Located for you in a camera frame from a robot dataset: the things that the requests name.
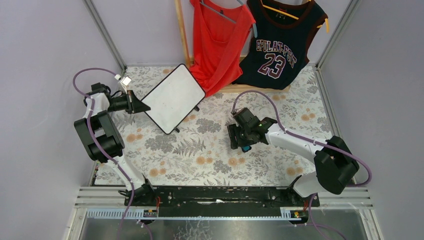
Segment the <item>blue black whiteboard eraser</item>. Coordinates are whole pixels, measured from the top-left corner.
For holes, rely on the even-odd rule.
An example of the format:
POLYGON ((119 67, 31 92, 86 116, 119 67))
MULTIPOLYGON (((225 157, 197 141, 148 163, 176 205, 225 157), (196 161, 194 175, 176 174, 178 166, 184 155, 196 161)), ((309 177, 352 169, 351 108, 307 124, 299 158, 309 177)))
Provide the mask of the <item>blue black whiteboard eraser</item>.
POLYGON ((241 148, 243 153, 247 153, 252 149, 252 147, 250 145, 249 146, 241 146, 240 148, 241 148))

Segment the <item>white whiteboard black frame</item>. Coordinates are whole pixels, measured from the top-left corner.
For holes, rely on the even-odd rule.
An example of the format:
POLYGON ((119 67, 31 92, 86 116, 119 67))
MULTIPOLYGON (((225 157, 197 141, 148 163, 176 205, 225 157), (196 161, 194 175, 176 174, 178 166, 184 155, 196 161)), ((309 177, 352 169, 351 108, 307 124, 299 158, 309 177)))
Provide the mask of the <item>white whiteboard black frame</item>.
POLYGON ((193 110, 198 110, 198 104, 205 97, 206 92, 188 67, 179 64, 141 102, 150 107, 145 114, 169 135, 193 110))

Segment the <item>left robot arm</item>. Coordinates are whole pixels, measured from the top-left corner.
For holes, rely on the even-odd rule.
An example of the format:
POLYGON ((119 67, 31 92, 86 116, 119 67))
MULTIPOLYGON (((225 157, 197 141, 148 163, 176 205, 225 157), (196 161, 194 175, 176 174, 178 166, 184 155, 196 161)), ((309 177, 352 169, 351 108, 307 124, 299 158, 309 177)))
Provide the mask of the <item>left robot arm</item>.
POLYGON ((153 204, 157 197, 154 188, 124 155, 124 140, 111 117, 113 112, 136 114, 151 108, 132 90, 114 97, 110 88, 102 83, 91 86, 91 92, 84 96, 84 104, 86 112, 82 119, 74 122, 74 127, 88 156, 109 166, 122 180, 126 189, 119 194, 125 197, 125 206, 153 204))

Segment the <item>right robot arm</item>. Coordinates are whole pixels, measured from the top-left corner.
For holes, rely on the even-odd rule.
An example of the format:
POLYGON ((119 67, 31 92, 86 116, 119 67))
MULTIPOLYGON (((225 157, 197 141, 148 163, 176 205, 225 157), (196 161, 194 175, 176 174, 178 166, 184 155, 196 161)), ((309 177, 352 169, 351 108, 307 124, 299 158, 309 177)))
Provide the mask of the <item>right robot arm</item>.
POLYGON ((289 150, 314 164, 313 172, 298 176, 289 185, 302 198, 321 192, 340 195, 360 168, 338 136, 322 139, 289 131, 276 119, 260 120, 246 107, 231 114, 235 120, 227 127, 231 149, 246 153, 262 143, 289 150))

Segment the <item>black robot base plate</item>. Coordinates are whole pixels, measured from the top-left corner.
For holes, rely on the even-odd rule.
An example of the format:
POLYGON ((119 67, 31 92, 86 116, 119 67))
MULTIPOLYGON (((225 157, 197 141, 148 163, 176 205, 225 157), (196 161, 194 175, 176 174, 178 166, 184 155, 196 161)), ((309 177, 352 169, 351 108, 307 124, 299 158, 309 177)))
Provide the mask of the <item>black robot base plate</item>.
POLYGON ((259 208, 299 208, 320 206, 319 198, 302 198, 289 188, 269 186, 154 186, 156 195, 153 204, 132 207, 161 209, 183 209, 195 211, 230 210, 242 211, 259 208))

